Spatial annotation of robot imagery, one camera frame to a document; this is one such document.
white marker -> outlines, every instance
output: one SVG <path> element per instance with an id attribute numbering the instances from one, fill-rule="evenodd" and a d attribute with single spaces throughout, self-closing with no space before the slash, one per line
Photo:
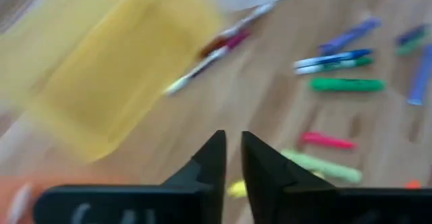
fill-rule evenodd
<path id="1" fill-rule="evenodd" d="M 373 59 L 368 58 L 368 57 L 363 57 L 360 59 L 337 61 L 337 62 L 332 62 L 332 63 L 324 63 L 321 65 L 312 65 L 312 66 L 297 68 L 296 74 L 302 75 L 302 74 L 310 74 L 310 73 L 317 73 L 317 72 L 328 72 L 331 70 L 358 67 L 358 66 L 362 66 L 362 65 L 369 65 L 372 62 L 373 62 Z"/>
<path id="2" fill-rule="evenodd" d="M 337 55 L 329 55 L 329 56 L 323 56 L 323 57 L 314 57 L 309 59 L 302 59 L 300 61 L 297 61 L 294 63 L 294 68 L 299 67 L 306 67 L 311 65 L 320 65 L 324 63 L 331 63 L 331 62 L 337 62 L 337 61 L 343 61 L 343 60 L 351 60 L 351 59 L 357 59 L 362 56 L 371 54 L 373 52 L 372 49 L 359 49 L 355 51 L 349 51 L 345 53 L 340 53 Z"/>
<path id="3" fill-rule="evenodd" d="M 176 80 L 173 84 L 171 84 L 171 86 L 165 89 L 165 94 L 173 94 L 185 87 L 193 78 L 208 68 L 212 62 L 217 61 L 218 59 L 221 59 L 227 55 L 248 36 L 249 33 L 240 31 L 240 33 L 232 37 L 224 47 L 221 47 L 220 49 L 210 53 L 210 55 L 203 59 L 194 69 L 192 69 L 185 76 L 182 76 L 180 79 Z"/>
<path id="4" fill-rule="evenodd" d="M 275 7 L 275 4 L 276 3 L 272 2 L 272 3 L 258 6 L 257 8 L 255 8 L 254 11 L 252 11 L 251 14 L 249 14 L 249 16 L 241 19 L 239 22 L 234 24 L 234 26 L 223 31 L 220 34 L 220 37 L 231 38 L 231 37 L 237 35 L 237 33 L 239 33 L 239 31 L 241 31 L 241 29 L 243 29 L 244 27 L 249 25 L 252 21 L 258 19 L 259 17 L 261 17 L 267 13 L 269 13 Z"/>

green highlighter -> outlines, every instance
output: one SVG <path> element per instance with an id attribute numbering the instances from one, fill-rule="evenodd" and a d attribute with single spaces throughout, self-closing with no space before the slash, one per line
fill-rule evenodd
<path id="1" fill-rule="evenodd" d="M 374 92 L 385 88 L 382 80 L 315 78 L 310 82 L 316 91 Z"/>

light green highlighter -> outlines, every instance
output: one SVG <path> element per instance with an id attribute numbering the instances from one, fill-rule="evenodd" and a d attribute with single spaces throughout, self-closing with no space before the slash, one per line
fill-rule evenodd
<path id="1" fill-rule="evenodd" d="M 282 150 L 281 154 L 309 171 L 319 171 L 329 177 L 340 178 L 354 184 L 358 184 L 362 180 L 362 172 L 351 167 L 324 161 L 306 154 L 298 153 L 295 150 Z"/>

blue marker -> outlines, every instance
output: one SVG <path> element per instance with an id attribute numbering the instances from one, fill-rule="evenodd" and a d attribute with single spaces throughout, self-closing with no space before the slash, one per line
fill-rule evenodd
<path id="1" fill-rule="evenodd" d="M 411 105 L 422 105 L 423 98 L 427 93 L 427 85 L 432 72 L 432 45 L 424 48 L 420 66 L 416 76 L 412 79 L 411 92 L 408 103 Z"/>
<path id="2" fill-rule="evenodd" d="M 324 45 L 320 45 L 319 49 L 322 55 L 334 55 L 338 51 L 342 50 L 346 45 L 352 41 L 361 38 L 374 28 L 381 25 L 381 19 L 379 18 L 369 18 L 362 22 L 361 24 L 349 29 L 344 32 L 341 36 L 332 39 Z"/>
<path id="3" fill-rule="evenodd" d="M 349 51 L 345 53 L 340 53 L 337 55 L 329 55 L 324 57 L 315 57 L 310 59 L 303 59 L 300 61 L 297 61 L 294 63 L 294 69 L 300 68 L 300 67 L 306 67 L 311 65 L 321 65 L 324 63 L 331 63 L 336 61 L 343 61 L 343 60 L 351 60 L 351 59 L 357 59 L 362 56 L 368 55 L 373 53 L 372 49 L 359 49 L 355 51 Z"/>

pen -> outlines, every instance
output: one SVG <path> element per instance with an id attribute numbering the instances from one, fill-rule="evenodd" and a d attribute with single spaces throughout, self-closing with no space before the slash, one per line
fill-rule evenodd
<path id="1" fill-rule="evenodd" d="M 165 89 L 165 94 L 173 94 L 185 87 L 191 81 L 191 79 L 195 78 L 197 75 L 199 75 L 199 73 L 203 72 L 207 67 L 211 65 L 212 62 L 221 59 L 223 56 L 228 54 L 248 36 L 248 32 L 240 31 L 240 33 L 232 37 L 224 47 L 221 47 L 220 49 L 217 49 L 210 53 L 210 55 L 203 59 L 194 69 L 192 69 L 192 71 L 190 71 L 185 76 L 182 76 L 180 79 L 176 80 L 173 84 L 171 84 L 171 86 Z"/>
<path id="2" fill-rule="evenodd" d="M 316 72 L 328 72 L 336 69 L 345 69 L 351 67 L 358 67 L 362 65 L 369 65 L 373 62 L 373 59 L 369 57 L 362 57 L 359 59 L 346 60 L 346 61 L 337 61 L 331 63 L 324 63 L 321 65 L 312 65 L 306 66 L 296 69 L 296 74 L 310 74 Z"/>
<path id="3" fill-rule="evenodd" d="M 313 78 L 310 86 L 316 91 L 375 92 L 385 89 L 382 80 Z"/>
<path id="4" fill-rule="evenodd" d="M 329 55 L 329 56 L 324 56 L 324 57 L 314 57 L 314 58 L 310 58 L 310 59 L 303 59 L 303 60 L 300 60 L 300 61 L 297 61 L 294 63 L 294 69 L 300 68 L 300 67 L 311 66 L 311 65 L 319 65 L 319 64 L 323 64 L 323 63 L 357 59 L 357 58 L 360 58 L 362 56 L 371 54 L 372 52 L 373 52 L 372 49 L 359 49 L 359 50 L 355 50 L 355 51 L 340 53 L 337 55 Z"/>

